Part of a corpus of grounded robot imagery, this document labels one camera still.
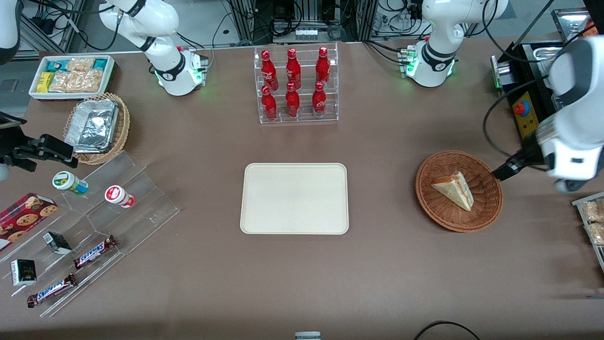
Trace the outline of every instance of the brown wicker basket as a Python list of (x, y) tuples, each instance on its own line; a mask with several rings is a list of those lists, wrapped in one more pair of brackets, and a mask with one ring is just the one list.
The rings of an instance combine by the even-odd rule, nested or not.
[[(128, 129), (130, 128), (130, 113), (128, 112), (128, 108), (126, 107), (124, 102), (118, 96), (111, 93), (103, 93), (97, 96), (86, 98), (85, 100), (90, 101), (103, 99), (113, 100), (120, 106), (120, 112), (117, 116), (117, 127), (114, 132), (113, 145), (111, 146), (111, 149), (104, 154), (74, 153), (74, 157), (84, 164), (99, 165), (112, 160), (115, 156), (117, 156), (117, 154), (119, 154), (124, 149), (126, 139), (128, 138)], [(76, 108), (71, 110), (71, 114), (69, 115), (69, 118), (67, 118), (67, 124), (63, 129), (63, 138), (65, 138), (65, 136), (67, 135), (67, 130), (69, 130), (71, 118), (73, 117), (75, 110)]]
[[(465, 211), (436, 189), (432, 182), (461, 171), (474, 196)], [(478, 158), (461, 151), (443, 151), (428, 157), (417, 171), (416, 194), (426, 213), (441, 226), (457, 232), (477, 232), (490, 226), (501, 213), (503, 193), (491, 169)]]

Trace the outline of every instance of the red cookie box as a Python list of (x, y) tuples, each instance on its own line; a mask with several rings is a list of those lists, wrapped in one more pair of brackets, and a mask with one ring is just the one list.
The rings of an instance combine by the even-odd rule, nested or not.
[(0, 252), (57, 209), (57, 204), (50, 198), (30, 192), (0, 212)]

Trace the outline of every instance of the yogurt bottle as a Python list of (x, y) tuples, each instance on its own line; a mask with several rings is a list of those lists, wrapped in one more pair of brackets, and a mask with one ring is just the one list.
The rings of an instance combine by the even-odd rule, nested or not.
[(105, 200), (117, 204), (122, 208), (129, 208), (137, 201), (136, 198), (126, 192), (119, 185), (112, 185), (105, 191)]
[(53, 177), (53, 186), (59, 190), (71, 191), (76, 195), (83, 195), (88, 191), (88, 183), (69, 171), (58, 172)]

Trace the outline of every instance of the red-capped bottle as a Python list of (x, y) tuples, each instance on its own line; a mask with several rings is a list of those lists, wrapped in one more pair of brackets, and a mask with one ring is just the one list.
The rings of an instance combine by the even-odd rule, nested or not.
[(296, 57), (296, 50), (293, 48), (288, 50), (288, 64), (285, 69), (288, 71), (288, 83), (294, 83), (296, 90), (299, 90), (302, 87), (302, 71)]
[(316, 81), (329, 82), (329, 59), (327, 58), (327, 47), (319, 48), (319, 60), (316, 61)]
[(262, 110), (268, 120), (277, 119), (277, 101), (271, 94), (271, 89), (267, 85), (262, 86)]
[(327, 96), (323, 90), (323, 82), (316, 82), (315, 92), (312, 94), (312, 115), (315, 118), (323, 118), (325, 116), (325, 101)]
[(288, 103), (289, 117), (298, 117), (300, 111), (300, 96), (296, 91), (296, 86), (293, 82), (288, 83), (288, 92), (285, 94), (285, 101)]
[(277, 91), (277, 89), (279, 89), (277, 69), (271, 60), (271, 54), (267, 50), (264, 50), (260, 55), (262, 57), (262, 78), (264, 79), (264, 83), (265, 85), (268, 85), (272, 91)]

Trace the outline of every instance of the foil container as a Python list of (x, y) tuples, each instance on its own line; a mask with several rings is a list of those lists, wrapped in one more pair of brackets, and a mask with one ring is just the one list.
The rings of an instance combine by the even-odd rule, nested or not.
[(119, 105), (110, 99), (79, 103), (65, 143), (74, 147), (75, 153), (106, 153), (111, 149)]

